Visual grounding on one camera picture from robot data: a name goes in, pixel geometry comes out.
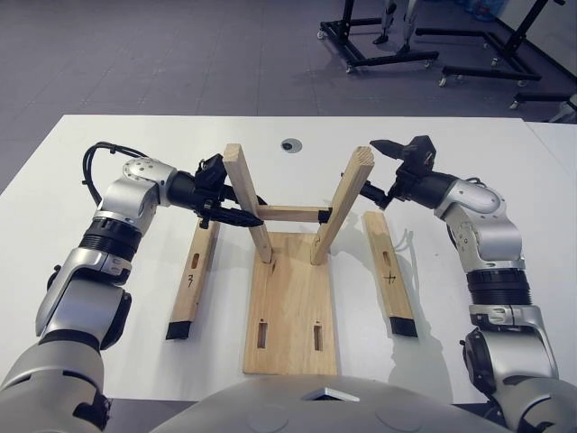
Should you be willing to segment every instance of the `black cable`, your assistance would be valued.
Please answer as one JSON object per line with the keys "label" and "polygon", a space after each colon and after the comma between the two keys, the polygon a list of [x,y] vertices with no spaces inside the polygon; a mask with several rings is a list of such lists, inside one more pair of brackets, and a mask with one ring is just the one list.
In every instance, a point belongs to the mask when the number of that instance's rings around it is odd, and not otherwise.
{"label": "black cable", "polygon": [[465,180],[470,182],[470,183],[474,183],[475,185],[479,185],[481,187],[487,188],[487,185],[485,185],[483,182],[481,182],[481,179],[479,179],[479,178],[468,178]]}
{"label": "black cable", "polygon": [[[475,185],[479,185],[480,187],[484,187],[487,188],[487,185],[485,185],[480,178],[467,178],[465,179],[466,181],[470,182],[470,183],[474,183]],[[457,243],[454,240],[454,236],[453,236],[453,232],[451,231],[451,228],[449,228],[449,225],[447,225],[447,234],[449,235],[449,239],[451,240],[451,244],[453,244],[454,249],[457,249]]]}
{"label": "black cable", "polygon": [[449,227],[449,225],[447,224],[447,233],[449,234],[449,240],[451,241],[451,244],[453,244],[454,249],[457,249],[457,243],[454,240],[454,236],[453,236],[453,232],[451,231],[451,228]]}
{"label": "black cable", "polygon": [[102,197],[100,194],[98,194],[98,190],[96,189],[94,181],[92,180],[92,160],[94,159],[94,155],[98,149],[108,149],[112,154],[118,152],[123,155],[130,156],[131,158],[147,158],[147,156],[140,151],[136,151],[130,147],[120,146],[118,144],[98,142],[90,146],[84,153],[84,158],[82,159],[82,174],[84,175],[82,185],[86,185],[88,187],[88,191],[90,192],[90,195],[92,196],[92,199],[95,201],[97,206],[100,204],[100,201],[102,201]]}

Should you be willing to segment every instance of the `metal frame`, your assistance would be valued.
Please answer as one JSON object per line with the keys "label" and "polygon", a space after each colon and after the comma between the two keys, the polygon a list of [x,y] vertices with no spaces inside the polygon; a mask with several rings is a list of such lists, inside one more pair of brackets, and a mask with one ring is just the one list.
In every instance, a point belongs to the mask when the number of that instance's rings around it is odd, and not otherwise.
{"label": "metal frame", "polygon": [[351,27],[360,25],[381,24],[380,18],[352,19],[354,0],[346,0],[344,3],[343,19],[340,21],[323,21],[320,23],[318,39],[328,39],[337,50],[346,58],[346,72],[352,72],[358,66],[389,65],[391,63],[405,63],[407,61],[428,60],[426,68],[432,60],[439,57],[438,51],[409,51],[396,53],[389,56],[366,58],[357,47],[349,40]]}
{"label": "metal frame", "polygon": [[531,10],[518,28],[511,34],[508,40],[503,41],[499,36],[493,32],[483,31],[469,31],[469,30],[452,30],[452,29],[432,29],[432,28],[418,28],[415,30],[417,36],[420,35],[436,35],[436,36],[466,36],[466,37],[481,37],[484,40],[484,47],[490,45],[497,53],[498,57],[493,58],[491,66],[496,67],[499,59],[503,59],[514,71],[505,71],[502,69],[483,69],[483,68],[467,68],[463,66],[444,66],[443,78],[439,82],[439,86],[443,87],[446,83],[446,78],[456,75],[457,78],[463,76],[470,77],[485,77],[485,78],[500,78],[500,79],[516,79],[518,85],[523,87],[527,81],[539,81],[541,76],[535,72],[529,65],[527,65],[517,54],[517,49],[521,43],[527,38],[527,30],[537,16],[541,13],[549,0],[536,0]]}

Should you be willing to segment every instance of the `wood grain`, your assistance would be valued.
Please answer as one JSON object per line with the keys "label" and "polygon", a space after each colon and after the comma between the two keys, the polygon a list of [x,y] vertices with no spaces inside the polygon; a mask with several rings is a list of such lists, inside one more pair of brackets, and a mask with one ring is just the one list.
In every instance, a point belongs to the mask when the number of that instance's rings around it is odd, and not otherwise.
{"label": "wood grain", "polygon": [[361,192],[365,180],[369,177],[374,159],[371,148],[368,146],[357,147],[344,171],[339,186],[333,196],[331,207],[333,213],[326,224],[322,224],[316,233],[316,239],[311,248],[310,262],[319,264],[328,254],[336,234],[343,225],[354,200]]}
{"label": "wood grain", "polygon": [[212,252],[220,223],[210,221],[208,228],[200,228],[200,220],[190,244],[188,258],[180,279],[179,292],[174,301],[170,323],[193,322],[197,316],[198,302],[212,261]]}
{"label": "wood grain", "polygon": [[328,207],[257,206],[258,217],[265,221],[295,221],[300,223],[318,223],[318,212],[328,212],[328,210]]}
{"label": "wood grain", "polygon": [[375,272],[387,315],[389,318],[413,319],[407,288],[398,267],[385,216],[382,212],[365,212],[362,219],[371,244]]}
{"label": "wood grain", "polygon": [[[251,173],[244,159],[243,148],[240,144],[228,144],[224,149],[223,156],[224,167],[241,209],[257,215],[258,199],[254,185],[252,185]],[[263,224],[258,227],[250,227],[249,230],[261,260],[270,263],[272,250],[267,227]]]}
{"label": "wood grain", "polygon": [[245,373],[336,374],[328,262],[310,264],[314,238],[270,233],[271,263],[255,256]]}

